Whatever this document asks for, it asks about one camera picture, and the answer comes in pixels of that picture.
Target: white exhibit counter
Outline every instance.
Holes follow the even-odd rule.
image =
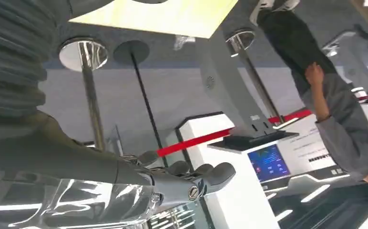
[[[368,105],[363,105],[363,109],[368,116]],[[326,182],[348,177],[341,169],[337,169],[331,157],[327,156],[328,152],[318,134],[315,120],[316,117],[310,115],[283,128],[289,132],[299,133],[299,136],[277,143],[290,171],[288,178],[284,179],[286,185],[279,188],[272,189],[265,183],[260,183],[247,155],[250,150],[236,154],[208,146],[222,141],[222,138],[188,148],[187,158],[180,153],[166,158],[169,164],[185,159],[191,162],[194,169],[205,163],[216,166],[222,162],[229,162],[235,167],[236,175],[233,180],[223,190],[205,198],[217,229],[279,229],[266,195],[285,189],[288,185],[291,186],[297,178],[316,182],[320,186]],[[167,137],[166,141],[167,144],[172,145],[177,143],[177,138],[179,141],[185,141],[231,127],[233,123],[224,114],[197,117],[185,121]]]

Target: white display stand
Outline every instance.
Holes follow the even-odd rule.
[[[363,105],[363,109],[368,119],[368,106]],[[316,117],[310,115],[285,127],[284,130],[299,133],[299,136],[277,144],[291,176],[331,167],[335,164],[331,157],[309,162],[310,158],[328,154],[316,129],[315,121]],[[233,127],[233,123],[226,115],[218,114],[190,119],[178,129],[178,132],[182,140],[185,141],[231,127]],[[176,132],[167,137],[167,143],[175,144],[174,140],[177,140],[175,136]],[[216,166],[222,162],[231,163],[236,169],[235,177],[224,189],[205,198],[215,227],[217,229],[279,229],[280,227],[266,198],[265,191],[247,156],[247,152],[250,150],[243,154],[235,154],[207,146],[219,141],[222,141],[222,138],[187,149],[189,160],[194,169],[205,163]],[[176,154],[179,157],[178,160],[183,160],[182,154]],[[347,175],[340,173],[337,176],[339,176],[337,178],[343,178]],[[306,175],[298,176],[298,178],[304,179],[306,182],[317,183],[317,185],[335,180],[334,177],[315,180]],[[297,179],[292,178],[290,182],[295,182]]]
[[[232,122],[221,114],[189,120],[180,128],[180,133],[183,140],[188,140],[230,127],[233,127]],[[217,139],[187,149],[194,168],[205,163],[216,166],[222,162],[229,162],[236,169],[235,177],[224,189],[205,197],[216,229],[279,229],[247,155],[207,147],[207,144],[221,140]]]

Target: robotic hand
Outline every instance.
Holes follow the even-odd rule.
[[[159,206],[195,201],[235,175],[223,163],[187,174],[182,162],[147,169],[154,152],[117,157],[79,145],[37,110],[57,26],[111,0],[0,0],[0,229],[116,228]]]

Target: reflective surface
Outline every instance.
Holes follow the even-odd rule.
[[[81,52],[84,49],[87,54],[88,66],[92,69],[101,68],[107,63],[108,53],[104,46],[90,40],[70,40],[67,41],[59,52],[59,59],[63,66],[73,71],[82,71],[82,58]]]
[[[153,187],[55,179],[0,171],[0,228],[116,228],[146,222],[158,198]]]

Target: sneaker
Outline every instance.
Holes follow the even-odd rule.
[[[288,0],[278,9],[273,10],[274,12],[278,11],[291,11],[294,10],[295,7],[300,3],[300,0]]]
[[[258,14],[260,13],[260,10],[271,9],[274,5],[274,2],[275,0],[260,0],[250,15],[251,23],[253,23],[255,26],[258,26],[257,18]]]

